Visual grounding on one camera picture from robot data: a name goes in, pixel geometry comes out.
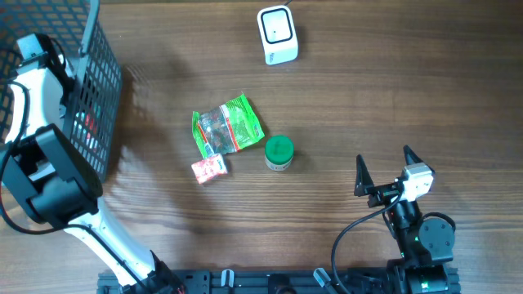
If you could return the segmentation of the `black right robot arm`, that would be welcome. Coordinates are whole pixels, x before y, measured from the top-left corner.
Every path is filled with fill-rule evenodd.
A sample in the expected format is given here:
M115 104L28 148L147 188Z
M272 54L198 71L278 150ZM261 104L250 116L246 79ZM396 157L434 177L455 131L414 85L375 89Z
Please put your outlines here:
M370 208L382 209L401 254L383 269L367 269L364 276L375 292L449 293L445 264L454 258L456 224L443 213L421 212L418 199L431 191L435 171L407 145L403 151L400 176L385 185L375 185L363 156L356 157L355 195L367 196Z

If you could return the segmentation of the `green candy bag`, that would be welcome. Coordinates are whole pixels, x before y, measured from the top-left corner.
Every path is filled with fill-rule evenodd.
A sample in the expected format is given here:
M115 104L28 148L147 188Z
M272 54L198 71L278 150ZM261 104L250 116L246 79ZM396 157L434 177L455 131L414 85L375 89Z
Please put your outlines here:
M207 113L194 111L191 126L203 159L215 154L237 153L265 137L244 93Z

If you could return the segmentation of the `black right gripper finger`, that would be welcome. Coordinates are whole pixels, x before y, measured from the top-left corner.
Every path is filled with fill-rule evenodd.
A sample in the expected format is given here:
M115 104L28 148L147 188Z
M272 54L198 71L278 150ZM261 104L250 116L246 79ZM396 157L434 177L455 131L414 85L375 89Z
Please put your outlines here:
M356 156L355 190L368 190L374 187L374 183L361 154Z
M435 170L427 165L416 153L408 146L403 147L406 165L403 169L404 174L434 174Z

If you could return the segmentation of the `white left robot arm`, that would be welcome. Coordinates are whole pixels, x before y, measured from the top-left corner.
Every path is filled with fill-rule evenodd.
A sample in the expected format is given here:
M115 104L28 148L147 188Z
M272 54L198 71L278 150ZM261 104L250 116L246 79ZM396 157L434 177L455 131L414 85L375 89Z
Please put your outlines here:
M62 132L61 110L74 91L61 45L45 34L17 41L11 127L1 148L1 182L25 214L65 231L112 270L122 293L183 293L183 282L140 245L105 205L94 168Z

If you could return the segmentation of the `red small snack pack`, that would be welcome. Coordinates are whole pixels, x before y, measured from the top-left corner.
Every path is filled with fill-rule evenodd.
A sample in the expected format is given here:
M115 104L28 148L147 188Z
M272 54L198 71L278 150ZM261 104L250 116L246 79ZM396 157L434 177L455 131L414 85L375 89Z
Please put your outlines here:
M228 173L226 161L221 154L215 154L191 165L199 184L204 184L217 176Z

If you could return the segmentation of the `green lidded jar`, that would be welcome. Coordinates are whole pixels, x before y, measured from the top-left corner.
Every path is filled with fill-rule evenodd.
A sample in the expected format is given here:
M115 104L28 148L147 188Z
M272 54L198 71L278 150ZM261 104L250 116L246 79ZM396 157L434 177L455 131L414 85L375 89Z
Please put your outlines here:
M272 136L265 145L266 165L276 172L287 169L294 155L294 143L284 135Z

